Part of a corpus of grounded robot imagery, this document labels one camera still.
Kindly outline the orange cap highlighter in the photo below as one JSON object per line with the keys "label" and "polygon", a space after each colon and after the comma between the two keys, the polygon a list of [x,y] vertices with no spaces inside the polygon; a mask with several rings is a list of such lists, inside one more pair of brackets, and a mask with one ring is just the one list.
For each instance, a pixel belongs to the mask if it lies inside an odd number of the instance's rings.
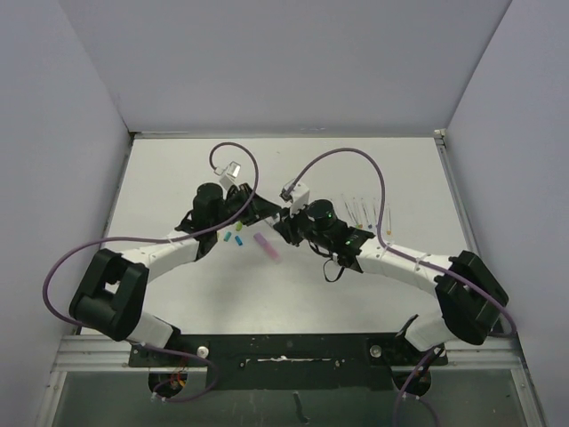
{"label": "orange cap highlighter", "polygon": [[342,201],[342,204],[344,205],[344,208],[345,208],[345,210],[346,210],[346,213],[347,213],[349,219],[350,219],[352,222],[356,222],[356,220],[354,219],[354,216],[352,215],[352,212],[351,212],[351,210],[350,210],[348,201],[347,201],[347,199],[345,198],[345,196],[344,196],[343,193],[341,193],[341,201]]}

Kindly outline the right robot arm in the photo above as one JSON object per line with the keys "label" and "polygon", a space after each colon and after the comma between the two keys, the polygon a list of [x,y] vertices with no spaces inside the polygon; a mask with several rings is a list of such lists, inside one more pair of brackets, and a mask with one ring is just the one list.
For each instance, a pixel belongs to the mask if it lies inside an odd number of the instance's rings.
{"label": "right robot arm", "polygon": [[339,219],[329,200],[319,199],[297,213],[285,208],[273,228],[286,243],[298,246],[306,241],[315,253],[343,269],[391,278],[437,300],[435,312],[411,316],[399,332],[396,352],[408,364],[451,340],[483,344],[509,301],[476,254],[433,255],[381,245],[372,232]]}

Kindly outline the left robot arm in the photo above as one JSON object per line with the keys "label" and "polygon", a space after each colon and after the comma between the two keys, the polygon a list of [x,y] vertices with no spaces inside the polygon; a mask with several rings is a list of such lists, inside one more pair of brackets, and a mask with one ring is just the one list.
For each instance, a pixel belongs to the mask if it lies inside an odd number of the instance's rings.
{"label": "left robot arm", "polygon": [[143,311],[148,284],[165,273],[203,259],[217,244],[212,227],[227,222],[251,225],[279,213],[281,207],[252,192],[248,184],[225,193],[216,183],[198,187],[192,209],[165,242],[126,250],[100,249],[92,258],[69,306],[84,327],[114,341],[149,345],[149,355],[169,366],[180,357],[180,330]]}

